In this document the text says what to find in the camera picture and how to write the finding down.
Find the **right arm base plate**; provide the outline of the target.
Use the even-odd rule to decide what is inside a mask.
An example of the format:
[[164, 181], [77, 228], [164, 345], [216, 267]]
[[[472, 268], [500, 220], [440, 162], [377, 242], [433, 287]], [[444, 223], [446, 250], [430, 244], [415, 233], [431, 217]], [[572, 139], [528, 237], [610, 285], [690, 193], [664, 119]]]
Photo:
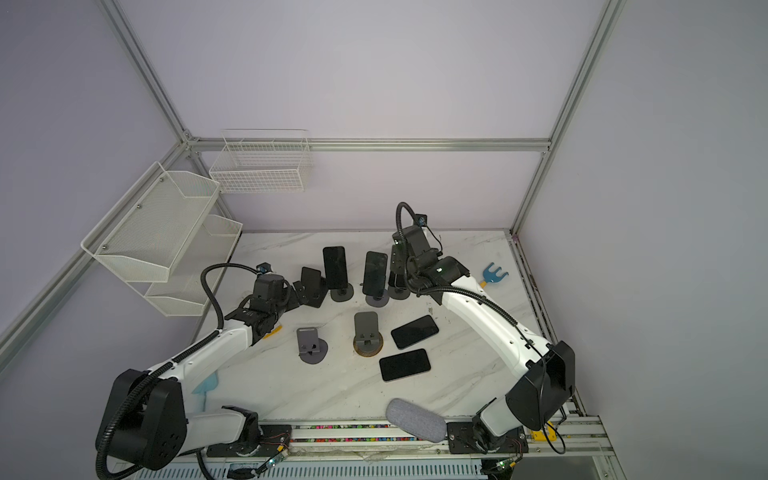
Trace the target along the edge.
[[447, 441], [451, 454], [525, 454], [529, 452], [522, 427], [495, 436], [479, 422], [449, 422]]

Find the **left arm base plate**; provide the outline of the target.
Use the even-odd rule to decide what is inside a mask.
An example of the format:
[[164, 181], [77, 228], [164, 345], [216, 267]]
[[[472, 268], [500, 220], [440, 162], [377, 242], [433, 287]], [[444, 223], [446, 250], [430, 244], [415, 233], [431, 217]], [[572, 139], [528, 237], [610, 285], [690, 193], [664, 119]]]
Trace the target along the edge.
[[240, 440], [230, 444], [216, 444], [206, 448], [209, 458], [269, 458], [283, 447], [287, 449], [292, 436], [288, 424], [260, 424], [255, 440]]

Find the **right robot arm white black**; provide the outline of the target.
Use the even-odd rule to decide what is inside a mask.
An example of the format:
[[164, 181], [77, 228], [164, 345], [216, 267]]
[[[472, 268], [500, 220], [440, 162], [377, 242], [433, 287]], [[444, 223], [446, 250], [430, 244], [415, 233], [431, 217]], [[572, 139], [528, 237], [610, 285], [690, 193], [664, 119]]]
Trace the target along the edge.
[[406, 288], [429, 296], [464, 320], [501, 358], [513, 385], [473, 417], [473, 437], [492, 450], [511, 431], [545, 432], [575, 393], [575, 353], [565, 342], [551, 343], [516, 320], [488, 296], [468, 268], [432, 246], [425, 216], [406, 202], [395, 210], [394, 245], [404, 257]]

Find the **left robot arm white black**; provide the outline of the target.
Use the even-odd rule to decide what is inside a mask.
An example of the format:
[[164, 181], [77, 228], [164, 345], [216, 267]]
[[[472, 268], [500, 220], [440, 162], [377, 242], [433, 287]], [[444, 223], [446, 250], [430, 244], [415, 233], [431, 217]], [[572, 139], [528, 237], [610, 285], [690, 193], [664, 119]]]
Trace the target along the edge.
[[207, 276], [233, 263], [210, 265], [200, 282], [217, 317], [215, 329], [169, 360], [149, 369], [128, 369], [113, 382], [95, 440], [100, 479], [125, 479], [142, 469], [160, 470], [180, 454], [200, 456], [212, 445], [230, 445], [238, 454], [262, 443], [257, 413], [225, 406], [190, 411], [187, 400], [205, 380], [237, 354], [271, 334], [299, 303], [293, 286], [268, 263], [246, 266], [254, 274], [245, 312], [225, 315]]

